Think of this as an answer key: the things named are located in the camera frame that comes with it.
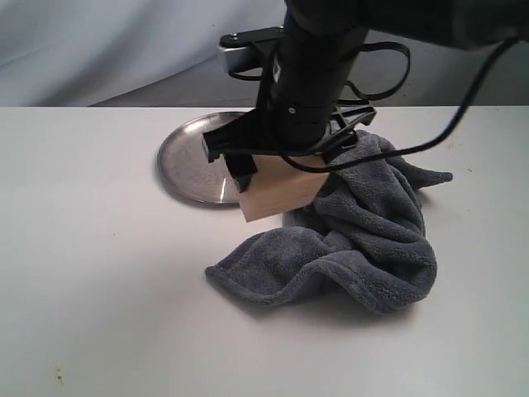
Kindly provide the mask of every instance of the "white backdrop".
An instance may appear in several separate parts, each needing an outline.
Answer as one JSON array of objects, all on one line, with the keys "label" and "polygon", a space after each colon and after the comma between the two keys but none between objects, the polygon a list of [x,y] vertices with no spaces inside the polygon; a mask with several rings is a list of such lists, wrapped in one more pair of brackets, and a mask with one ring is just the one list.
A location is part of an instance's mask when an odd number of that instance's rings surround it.
[{"label": "white backdrop", "polygon": [[283,18],[283,0],[0,0],[0,106],[97,103]]}]

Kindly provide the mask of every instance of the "microfiber towel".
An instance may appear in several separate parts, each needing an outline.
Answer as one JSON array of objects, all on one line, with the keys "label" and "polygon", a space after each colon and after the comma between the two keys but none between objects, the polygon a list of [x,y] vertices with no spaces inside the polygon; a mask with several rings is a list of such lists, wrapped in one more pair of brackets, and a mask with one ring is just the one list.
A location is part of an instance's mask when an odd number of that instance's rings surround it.
[{"label": "microfiber towel", "polygon": [[[330,165],[394,150],[357,133],[356,147]],[[415,192],[450,180],[402,157],[331,173],[310,205],[286,214],[288,226],[247,239],[206,275],[253,304],[297,302],[339,285],[370,311],[406,308],[428,295],[437,272]]]}]

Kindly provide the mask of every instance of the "white table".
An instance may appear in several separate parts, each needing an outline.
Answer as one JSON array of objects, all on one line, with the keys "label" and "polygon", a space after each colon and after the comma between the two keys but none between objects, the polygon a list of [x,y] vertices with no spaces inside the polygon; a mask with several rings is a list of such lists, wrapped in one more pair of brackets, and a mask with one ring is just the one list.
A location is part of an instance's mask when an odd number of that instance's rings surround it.
[{"label": "white table", "polygon": [[[525,396],[529,394],[529,108],[474,108],[409,160],[439,275],[388,317],[340,294],[236,304],[203,270],[279,218],[174,201],[155,155],[219,109],[0,109],[0,396]],[[383,108],[402,147],[454,108]]]}]

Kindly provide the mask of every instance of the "towel fold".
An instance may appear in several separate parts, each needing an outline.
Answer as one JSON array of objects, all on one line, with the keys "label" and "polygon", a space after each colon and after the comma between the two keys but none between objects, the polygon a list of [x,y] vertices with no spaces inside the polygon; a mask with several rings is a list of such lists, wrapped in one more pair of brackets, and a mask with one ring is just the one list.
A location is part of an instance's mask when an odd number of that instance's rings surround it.
[{"label": "towel fold", "polygon": [[[394,150],[380,136],[358,136],[329,164]],[[402,157],[331,173],[310,205],[285,215],[288,226],[247,239],[206,275],[254,304],[295,302],[339,285],[373,312],[403,309],[428,295],[437,271],[415,191],[450,180]]]}]

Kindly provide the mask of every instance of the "round metal plate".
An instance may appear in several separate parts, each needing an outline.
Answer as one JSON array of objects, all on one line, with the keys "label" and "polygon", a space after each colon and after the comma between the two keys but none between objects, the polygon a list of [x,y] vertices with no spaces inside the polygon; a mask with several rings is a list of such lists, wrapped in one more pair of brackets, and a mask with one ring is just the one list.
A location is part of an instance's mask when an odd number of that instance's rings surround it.
[{"label": "round metal plate", "polygon": [[158,169],[170,193],[201,203],[238,203],[236,186],[224,160],[207,162],[202,135],[243,114],[209,114],[186,122],[165,139],[158,153]]}]

